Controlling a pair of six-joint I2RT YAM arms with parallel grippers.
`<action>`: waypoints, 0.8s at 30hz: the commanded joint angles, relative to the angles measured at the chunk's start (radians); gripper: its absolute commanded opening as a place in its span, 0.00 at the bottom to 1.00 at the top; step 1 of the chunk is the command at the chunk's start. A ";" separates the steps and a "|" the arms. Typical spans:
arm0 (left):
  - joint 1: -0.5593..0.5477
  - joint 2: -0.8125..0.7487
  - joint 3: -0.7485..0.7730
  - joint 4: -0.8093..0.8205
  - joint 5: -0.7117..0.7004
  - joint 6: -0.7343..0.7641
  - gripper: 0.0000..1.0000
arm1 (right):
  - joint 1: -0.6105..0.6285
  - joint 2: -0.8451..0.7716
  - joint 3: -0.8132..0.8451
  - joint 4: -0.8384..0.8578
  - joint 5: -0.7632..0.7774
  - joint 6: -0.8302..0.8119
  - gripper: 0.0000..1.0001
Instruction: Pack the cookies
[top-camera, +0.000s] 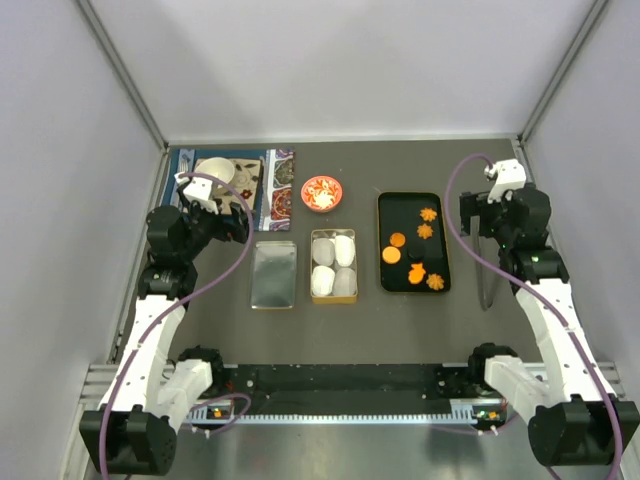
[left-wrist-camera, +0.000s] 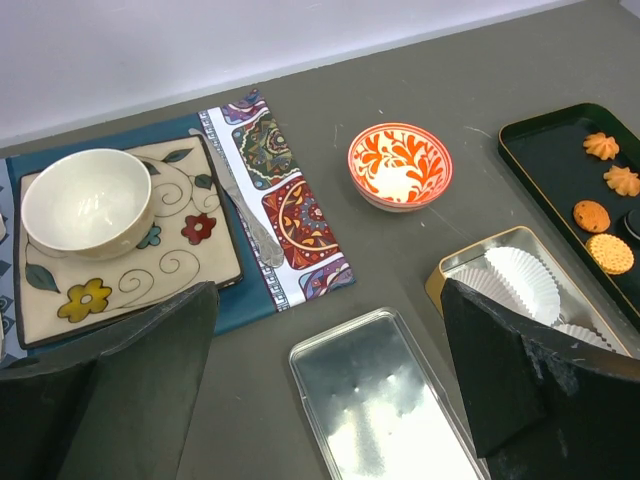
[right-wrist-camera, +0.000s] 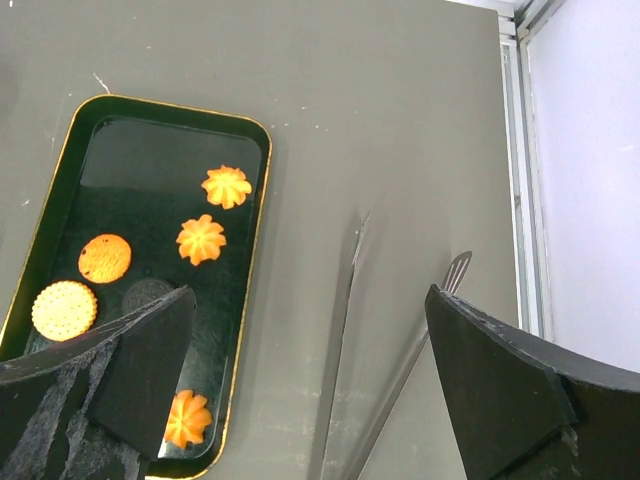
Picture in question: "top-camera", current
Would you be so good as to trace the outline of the black sandwich cookie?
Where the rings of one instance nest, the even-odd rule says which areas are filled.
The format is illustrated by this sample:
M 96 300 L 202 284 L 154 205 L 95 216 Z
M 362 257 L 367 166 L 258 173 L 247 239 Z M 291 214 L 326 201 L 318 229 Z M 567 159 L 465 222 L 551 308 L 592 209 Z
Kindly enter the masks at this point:
M 421 262 L 425 256 L 424 245 L 420 242 L 418 243 L 408 243 L 407 244 L 407 255 L 408 258 L 413 262 Z

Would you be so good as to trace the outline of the black serving tongs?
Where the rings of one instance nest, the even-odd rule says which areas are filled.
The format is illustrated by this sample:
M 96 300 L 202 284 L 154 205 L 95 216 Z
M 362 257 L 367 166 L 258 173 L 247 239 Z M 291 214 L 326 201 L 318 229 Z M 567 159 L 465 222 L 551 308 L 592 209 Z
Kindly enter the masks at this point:
M 472 235 L 472 246 L 474 253 L 483 259 L 482 244 L 478 231 L 474 232 Z M 476 264 L 475 272 L 480 308 L 483 311 L 488 311 L 494 304 L 499 287 L 500 276 L 481 263 Z

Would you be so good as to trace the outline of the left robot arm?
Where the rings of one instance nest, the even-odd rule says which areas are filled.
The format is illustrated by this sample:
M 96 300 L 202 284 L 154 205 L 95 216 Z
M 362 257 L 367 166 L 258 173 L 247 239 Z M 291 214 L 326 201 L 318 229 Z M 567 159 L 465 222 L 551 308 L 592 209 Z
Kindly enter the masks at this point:
M 132 330 L 107 392 L 83 413 L 79 431 L 100 475 L 162 476 L 168 473 L 178 433 L 196 400 L 216 396 L 227 374 L 214 350 L 194 347 L 162 375 L 169 348 L 197 288 L 196 257 L 213 240 L 251 245 L 253 218 L 243 198 L 228 215 L 198 202 L 164 205 L 146 218 L 146 265 L 140 275 Z

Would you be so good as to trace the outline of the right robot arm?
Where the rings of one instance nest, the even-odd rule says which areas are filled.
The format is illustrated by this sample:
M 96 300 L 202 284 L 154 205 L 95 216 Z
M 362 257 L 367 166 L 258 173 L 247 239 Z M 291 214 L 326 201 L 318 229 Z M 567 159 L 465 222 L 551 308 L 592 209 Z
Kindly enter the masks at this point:
M 527 425 L 531 450 L 543 466 L 608 465 L 617 469 L 639 426 L 639 410 L 621 400 L 589 349 L 572 299 L 568 270 L 547 243 L 551 203 L 533 184 L 508 191 L 463 193 L 461 227 L 499 247 L 495 271 L 509 280 L 535 336 L 546 371 L 536 378 L 509 348 L 484 344 L 467 370 L 469 388 L 498 391 Z

